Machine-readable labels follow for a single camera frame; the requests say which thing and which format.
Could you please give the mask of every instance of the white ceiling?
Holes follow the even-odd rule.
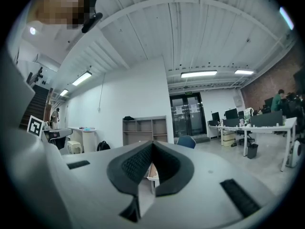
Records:
[[[274,0],[97,0],[96,10],[103,19],[85,35],[64,26],[42,26],[41,38],[35,35],[37,47],[61,63],[57,92],[72,92],[71,83],[88,69],[94,79],[161,55],[170,94],[241,87],[295,42]],[[42,39],[48,46],[39,46]],[[237,77],[238,68],[256,74]],[[180,78],[211,69],[216,76]]]

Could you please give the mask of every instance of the staircase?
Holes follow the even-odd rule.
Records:
[[[33,90],[35,91],[35,95],[23,115],[23,118],[19,126],[20,129],[24,129],[24,130],[28,129],[28,123],[31,115],[40,120],[43,120],[43,114],[44,114],[44,109],[47,102],[49,90],[37,85],[33,86]]]

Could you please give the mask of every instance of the ceiling light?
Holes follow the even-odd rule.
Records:
[[[61,96],[64,96],[66,93],[68,92],[68,90],[67,89],[65,89],[65,90],[63,90],[62,92],[61,92]]]
[[[280,13],[281,13],[282,17],[284,18],[284,20],[286,21],[286,23],[288,24],[289,28],[292,30],[294,28],[294,24],[292,23],[289,15],[283,9],[283,7],[280,8]]]
[[[253,74],[254,71],[242,71],[242,70],[237,70],[235,71],[235,74]]]
[[[216,74],[217,74],[217,71],[184,72],[184,73],[181,73],[181,78],[194,77],[194,76],[216,75]]]
[[[36,29],[35,29],[34,27],[31,27],[31,28],[30,28],[30,33],[31,33],[32,35],[35,35],[35,34],[36,34]]]
[[[90,76],[92,76],[92,73],[90,73],[89,71],[86,71],[84,74],[82,74],[79,78],[77,78],[77,80],[75,82],[73,82],[72,84],[77,86],[78,84],[80,84],[81,82],[83,82],[84,80],[88,79]]]

